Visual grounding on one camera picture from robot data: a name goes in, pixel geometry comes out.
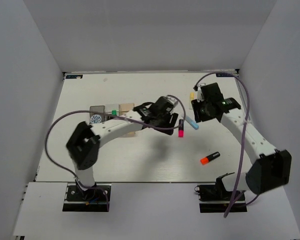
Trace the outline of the orange black highlighter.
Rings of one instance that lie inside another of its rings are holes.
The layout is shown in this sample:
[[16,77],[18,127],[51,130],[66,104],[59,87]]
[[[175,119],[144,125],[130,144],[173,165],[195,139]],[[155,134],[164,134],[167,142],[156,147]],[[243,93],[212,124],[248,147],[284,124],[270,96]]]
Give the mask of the orange black highlighter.
[[213,160],[215,160],[215,159],[217,159],[217,158],[219,158],[219,157],[220,157],[220,153],[217,151],[217,152],[214,152],[214,153],[212,153],[212,154],[210,154],[210,155],[208,155],[208,156],[202,158],[202,159],[200,160],[200,163],[201,163],[202,165],[206,165],[206,164],[208,164],[209,162],[211,162],[211,161],[213,161]]

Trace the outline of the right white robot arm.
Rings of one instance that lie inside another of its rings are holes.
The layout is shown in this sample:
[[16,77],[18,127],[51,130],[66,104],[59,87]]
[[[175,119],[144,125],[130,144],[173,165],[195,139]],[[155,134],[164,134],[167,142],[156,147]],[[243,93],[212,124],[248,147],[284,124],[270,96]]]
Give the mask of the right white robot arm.
[[288,184],[291,154],[278,150],[245,120],[241,105],[232,97],[224,98],[217,83],[201,84],[197,99],[192,100],[191,105],[197,123],[218,120],[241,144],[251,162],[247,172],[239,176],[227,173],[221,177],[221,183],[215,187],[219,198],[228,199],[234,189],[260,195]]

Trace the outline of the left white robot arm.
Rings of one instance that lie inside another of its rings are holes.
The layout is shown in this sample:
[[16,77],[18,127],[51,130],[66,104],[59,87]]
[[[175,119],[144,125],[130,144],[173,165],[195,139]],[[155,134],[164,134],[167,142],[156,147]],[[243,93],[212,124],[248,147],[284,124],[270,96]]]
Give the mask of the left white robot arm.
[[97,162],[99,149],[103,145],[151,126],[154,130],[171,136],[178,119],[178,114],[173,112],[177,104],[171,96],[161,96],[154,103],[143,103],[121,116],[101,123],[80,122],[66,144],[74,164],[80,196],[86,200],[95,196],[93,165]]

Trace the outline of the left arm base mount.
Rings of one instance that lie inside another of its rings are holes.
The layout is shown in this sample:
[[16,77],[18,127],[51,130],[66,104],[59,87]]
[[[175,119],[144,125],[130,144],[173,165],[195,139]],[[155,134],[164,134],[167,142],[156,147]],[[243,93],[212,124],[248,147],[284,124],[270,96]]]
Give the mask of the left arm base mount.
[[88,189],[85,193],[76,184],[68,184],[65,191],[63,212],[94,212],[109,211],[111,188],[110,184],[98,185],[99,189]]

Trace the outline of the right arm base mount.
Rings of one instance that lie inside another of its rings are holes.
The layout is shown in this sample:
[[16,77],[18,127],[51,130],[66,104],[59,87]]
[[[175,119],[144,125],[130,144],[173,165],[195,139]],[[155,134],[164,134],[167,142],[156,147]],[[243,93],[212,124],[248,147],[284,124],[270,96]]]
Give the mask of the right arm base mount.
[[194,188],[199,198],[200,213],[224,213],[231,200],[231,191],[226,191],[222,179],[232,173],[219,176],[214,184],[201,184]]

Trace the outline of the green black highlighter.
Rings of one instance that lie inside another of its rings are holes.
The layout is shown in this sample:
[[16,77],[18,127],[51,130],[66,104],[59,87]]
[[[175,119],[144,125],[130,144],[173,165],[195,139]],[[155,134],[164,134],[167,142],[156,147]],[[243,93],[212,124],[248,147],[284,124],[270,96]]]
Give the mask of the green black highlighter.
[[111,114],[114,115],[114,116],[116,116],[117,115],[117,111],[116,110],[112,110]]

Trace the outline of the pink black highlighter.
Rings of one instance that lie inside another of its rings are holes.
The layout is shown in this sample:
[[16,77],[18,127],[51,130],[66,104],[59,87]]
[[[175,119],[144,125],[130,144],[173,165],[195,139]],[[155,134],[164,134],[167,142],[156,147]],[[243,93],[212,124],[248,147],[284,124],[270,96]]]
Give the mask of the pink black highlighter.
[[180,119],[178,122],[178,137],[184,137],[184,121],[182,119]]

